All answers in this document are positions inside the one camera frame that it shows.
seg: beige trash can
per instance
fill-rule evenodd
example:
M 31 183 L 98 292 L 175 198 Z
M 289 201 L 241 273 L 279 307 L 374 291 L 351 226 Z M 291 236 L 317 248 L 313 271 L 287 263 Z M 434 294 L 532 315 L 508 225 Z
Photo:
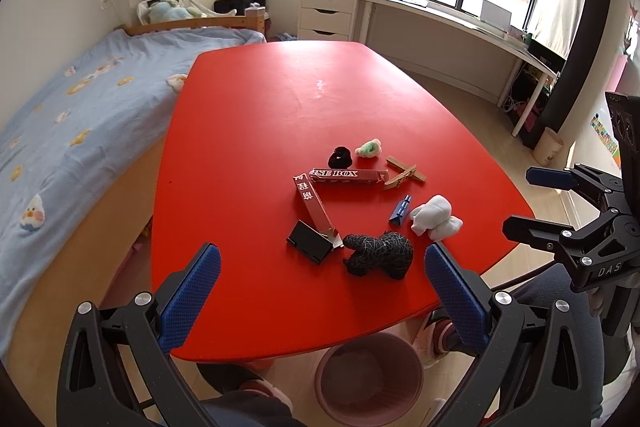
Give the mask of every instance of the beige trash can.
M 558 133 L 553 129 L 549 129 L 549 127 L 545 127 L 545 132 L 542 133 L 538 145 L 533 149 L 533 159 L 543 167 L 546 167 L 562 147 L 564 147 L 564 142 L 562 142 Z

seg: trash can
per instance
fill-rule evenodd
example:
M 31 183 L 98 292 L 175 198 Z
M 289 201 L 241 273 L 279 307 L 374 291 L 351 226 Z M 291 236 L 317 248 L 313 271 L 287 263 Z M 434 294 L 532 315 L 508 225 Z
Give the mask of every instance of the trash can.
M 332 347 L 316 369 L 316 397 L 324 411 L 351 427 L 380 427 L 415 404 L 424 371 L 415 349 L 380 331 Z
M 538 145 L 533 149 L 533 159 L 543 167 L 546 167 L 562 147 L 564 147 L 564 142 L 562 142 L 562 138 L 558 136 L 558 133 L 553 129 L 549 129 L 549 127 L 545 127 Z

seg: bed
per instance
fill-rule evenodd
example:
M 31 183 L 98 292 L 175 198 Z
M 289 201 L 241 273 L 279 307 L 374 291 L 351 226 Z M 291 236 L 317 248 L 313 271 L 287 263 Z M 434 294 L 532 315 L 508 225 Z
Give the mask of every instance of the bed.
M 0 132 L 0 357 L 45 425 L 76 306 L 152 216 L 181 82 L 204 51 L 264 41 L 262 14 L 117 29 Z

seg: screw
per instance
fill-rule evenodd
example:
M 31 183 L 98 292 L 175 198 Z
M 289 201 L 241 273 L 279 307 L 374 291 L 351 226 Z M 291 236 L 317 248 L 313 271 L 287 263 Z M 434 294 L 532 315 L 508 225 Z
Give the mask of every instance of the screw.
M 497 302 L 500 302 L 500 304 L 504 304 L 506 306 L 507 304 L 511 304 L 511 301 L 513 299 L 511 299 L 511 295 L 509 295 L 507 292 L 498 292 L 497 294 L 495 294 L 495 300 Z
M 136 295 L 136 304 L 138 306 L 145 306 L 149 304 L 149 302 L 151 302 L 151 299 L 152 299 L 151 293 L 142 292 Z
M 556 301 L 556 308 L 558 308 L 562 313 L 566 313 L 569 311 L 569 303 L 560 299 L 559 301 Z
M 83 302 L 78 306 L 78 313 L 84 315 L 91 311 L 91 302 Z

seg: wooden bed frame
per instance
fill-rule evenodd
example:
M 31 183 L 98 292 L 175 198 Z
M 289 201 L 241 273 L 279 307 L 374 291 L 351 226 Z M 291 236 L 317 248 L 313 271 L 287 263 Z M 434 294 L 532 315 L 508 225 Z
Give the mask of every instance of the wooden bed frame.
M 190 19 L 125 30 L 136 36 L 223 26 L 264 34 L 264 10 L 257 12 L 256 16 Z M 40 277 L 20 314 L 5 366 L 25 402 L 47 427 L 56 425 L 58 373 L 76 307 L 83 301 L 102 302 L 129 248 L 151 218 L 163 147 L 164 138 L 95 204 Z

